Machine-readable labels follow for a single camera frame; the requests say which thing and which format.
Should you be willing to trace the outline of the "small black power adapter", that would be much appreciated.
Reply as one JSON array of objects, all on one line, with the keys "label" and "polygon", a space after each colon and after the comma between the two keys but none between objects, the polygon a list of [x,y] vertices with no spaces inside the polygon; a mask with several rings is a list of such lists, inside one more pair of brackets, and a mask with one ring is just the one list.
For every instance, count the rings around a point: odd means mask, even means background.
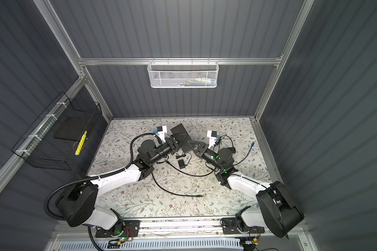
[{"label": "small black power adapter", "polygon": [[184,160],[178,160],[178,164],[179,164],[179,169],[186,168],[186,164],[185,164]]}]

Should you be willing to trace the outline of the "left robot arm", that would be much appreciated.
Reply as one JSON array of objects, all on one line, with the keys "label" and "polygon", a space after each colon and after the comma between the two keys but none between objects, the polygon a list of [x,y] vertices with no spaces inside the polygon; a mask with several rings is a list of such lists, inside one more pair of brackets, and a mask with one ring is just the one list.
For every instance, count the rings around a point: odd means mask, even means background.
[{"label": "left robot arm", "polygon": [[153,136],[159,145],[145,140],[137,156],[133,145],[129,146],[130,160],[126,166],[66,183],[52,191],[44,201],[45,213],[53,219],[67,221],[71,227],[85,225],[110,230],[121,223],[118,213],[100,207],[97,200],[109,191],[148,177],[154,171],[154,164],[177,151],[182,142],[177,135],[164,140],[155,133]]}]

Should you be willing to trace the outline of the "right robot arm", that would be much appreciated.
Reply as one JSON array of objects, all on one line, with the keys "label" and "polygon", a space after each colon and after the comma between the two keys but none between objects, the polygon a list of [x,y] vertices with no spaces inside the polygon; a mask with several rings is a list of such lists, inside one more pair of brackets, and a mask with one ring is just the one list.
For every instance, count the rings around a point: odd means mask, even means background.
[{"label": "right robot arm", "polygon": [[239,231],[248,233],[253,227],[267,228],[282,238],[304,220],[304,213],[282,182],[269,184],[239,172],[234,167],[233,152],[229,148],[214,152],[204,142],[189,140],[187,143],[197,157],[216,169],[220,185],[257,201],[258,208],[246,206],[235,214]]}]

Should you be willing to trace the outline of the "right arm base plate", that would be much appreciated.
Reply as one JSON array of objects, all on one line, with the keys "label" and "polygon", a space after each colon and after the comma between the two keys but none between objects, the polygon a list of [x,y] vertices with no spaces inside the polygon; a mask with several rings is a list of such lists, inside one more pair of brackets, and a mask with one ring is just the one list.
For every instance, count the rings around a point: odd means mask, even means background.
[{"label": "right arm base plate", "polygon": [[222,218],[220,224],[225,235],[233,234],[264,234],[264,227],[249,227],[243,220],[237,218]]}]

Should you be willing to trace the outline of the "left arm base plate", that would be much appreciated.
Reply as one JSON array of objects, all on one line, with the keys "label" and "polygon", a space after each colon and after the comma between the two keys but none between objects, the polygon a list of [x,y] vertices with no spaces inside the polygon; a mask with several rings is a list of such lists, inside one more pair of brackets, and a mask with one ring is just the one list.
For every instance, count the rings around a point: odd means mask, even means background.
[{"label": "left arm base plate", "polygon": [[96,238],[133,238],[137,237],[141,222],[139,220],[127,220],[117,222],[114,227],[109,230],[97,228]]}]

